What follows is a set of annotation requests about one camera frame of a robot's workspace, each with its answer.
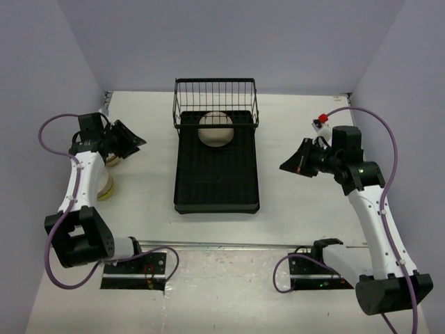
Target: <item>gray wall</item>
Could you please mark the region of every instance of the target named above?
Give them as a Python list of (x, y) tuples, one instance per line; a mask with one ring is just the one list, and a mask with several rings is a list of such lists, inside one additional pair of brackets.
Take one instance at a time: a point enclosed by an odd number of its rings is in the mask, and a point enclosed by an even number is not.
[(259, 91), (345, 93), (403, 0), (59, 0), (100, 84), (255, 77)]
[[(56, 1), (0, 2), (0, 333), (23, 333), (43, 271), (43, 220), (60, 205), (70, 168), (38, 145), (40, 124), (103, 99)], [(45, 137), (70, 142), (60, 122)]]
[[(443, 0), (407, 0), (353, 94), (353, 104), (378, 112), (398, 139), (400, 163), (389, 199), (410, 255), (435, 282), (422, 303), (432, 334), (445, 332), (444, 13)], [(388, 135), (368, 116), (355, 119), (368, 158), (388, 175)]]

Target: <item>white tabletop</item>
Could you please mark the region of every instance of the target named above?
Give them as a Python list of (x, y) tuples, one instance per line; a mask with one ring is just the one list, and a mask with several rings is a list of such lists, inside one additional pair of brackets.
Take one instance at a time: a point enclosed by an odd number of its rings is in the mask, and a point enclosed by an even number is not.
[[(288, 250), (179, 250), (179, 269), (165, 295), (148, 290), (100, 290), (100, 269), (81, 289), (67, 291), (43, 276), (26, 334), (299, 334), (390, 333), (380, 315), (361, 312), (354, 290), (277, 293), (273, 267)], [(366, 260), (366, 248), (354, 248)], [(77, 283), (89, 268), (56, 276)], [(167, 258), (167, 272), (174, 265)], [(289, 288), (289, 266), (277, 275)], [(412, 312), (388, 314), (399, 333), (411, 333)], [(419, 308), (419, 334), (427, 334)]]
[[(348, 102), (342, 96), (258, 95), (255, 134), (261, 209), (256, 214), (187, 214), (174, 209), (179, 138), (172, 120), (172, 93), (115, 92), (110, 117), (121, 119), (147, 141), (140, 152), (110, 169), (115, 193), (97, 205), (117, 236), (141, 240), (241, 244), (311, 244), (337, 237), (348, 245), (365, 242), (358, 219), (331, 175), (309, 179), (279, 170), (311, 123)], [(330, 124), (351, 125), (350, 113)]]
[[(113, 196), (97, 206), (115, 236), (139, 240), (240, 244), (311, 244), (338, 237), (361, 246), (362, 229), (341, 187), (330, 175), (313, 179), (278, 169), (314, 135), (311, 121), (346, 106), (345, 97), (259, 95), (257, 164), (261, 209), (250, 214), (179, 215), (173, 205), (178, 135), (172, 124), (172, 93), (115, 93), (111, 118), (121, 119), (147, 145), (110, 169)], [(348, 112), (332, 125), (352, 124)], [(65, 291), (43, 276), (27, 334), (52, 333), (389, 333), (380, 316), (360, 312), (353, 290), (282, 295), (271, 274), (286, 249), (179, 251), (178, 272), (163, 295), (153, 291), (100, 290), (102, 269), (81, 289)], [(369, 260), (366, 248), (354, 248)], [(167, 271), (173, 265), (169, 255)], [(54, 271), (79, 282), (91, 266)], [(289, 268), (278, 271), (289, 287)], [(428, 330), (421, 309), (419, 334)], [(411, 312), (389, 315), (399, 333), (409, 333)]]

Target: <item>black tray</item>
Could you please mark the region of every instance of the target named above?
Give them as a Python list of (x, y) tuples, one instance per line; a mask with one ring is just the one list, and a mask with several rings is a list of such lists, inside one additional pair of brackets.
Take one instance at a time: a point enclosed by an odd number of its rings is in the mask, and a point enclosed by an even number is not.
[[(181, 123), (199, 122), (207, 112), (184, 111)], [(231, 111), (230, 117), (234, 125), (252, 121), (250, 111)], [(259, 190), (254, 129), (235, 127), (232, 141), (221, 148), (203, 144), (197, 132), (194, 127), (183, 127), (179, 132), (176, 211), (180, 214), (257, 212)]]

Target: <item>black wire basket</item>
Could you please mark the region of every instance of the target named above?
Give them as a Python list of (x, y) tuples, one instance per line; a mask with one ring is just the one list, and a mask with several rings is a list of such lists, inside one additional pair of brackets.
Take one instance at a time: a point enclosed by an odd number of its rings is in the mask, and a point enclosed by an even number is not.
[[(253, 78), (176, 79), (173, 101), (175, 128), (251, 127), (259, 124), (257, 88)], [(202, 117), (206, 122), (200, 124)], [(230, 118), (231, 122), (221, 121)]]
[[(255, 80), (177, 79), (173, 121), (179, 135), (175, 209), (180, 214), (257, 212)], [(234, 129), (229, 143), (215, 148), (201, 142), (201, 128), (223, 127)]]

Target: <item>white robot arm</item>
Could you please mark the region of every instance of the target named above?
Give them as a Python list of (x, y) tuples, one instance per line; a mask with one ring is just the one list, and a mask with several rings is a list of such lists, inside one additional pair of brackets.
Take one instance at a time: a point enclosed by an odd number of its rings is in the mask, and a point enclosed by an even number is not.
[[(431, 291), (431, 277), (417, 271), (397, 231), (387, 200), (381, 210), (385, 180), (376, 162), (363, 160), (360, 130), (349, 126), (330, 129), (326, 121), (327, 118), (314, 120), (317, 137), (305, 138), (280, 169), (307, 177), (317, 176), (318, 172), (334, 175), (359, 218), (372, 268), (364, 266), (338, 239), (315, 241), (308, 256), (345, 278), (355, 288), (360, 307), (367, 315), (409, 309), (412, 304), (403, 269), (408, 272), (417, 303)], [(331, 137), (332, 146), (328, 143)], [(391, 247), (382, 215), (386, 217), (401, 260)]]
[[(114, 154), (123, 159), (139, 151), (145, 141), (133, 134), (119, 120), (102, 123), (103, 115), (79, 115), (81, 131), (74, 135), (70, 154), (72, 170), (66, 195), (57, 214), (47, 216), (44, 227), (49, 234), (59, 218), (69, 209), (76, 191), (74, 204), (63, 224), (52, 238), (52, 245), (60, 263), (68, 268), (103, 260), (118, 260), (140, 252), (133, 237), (115, 238), (95, 209), (97, 188), (105, 169), (105, 159)], [(81, 170), (80, 180), (77, 171)]]

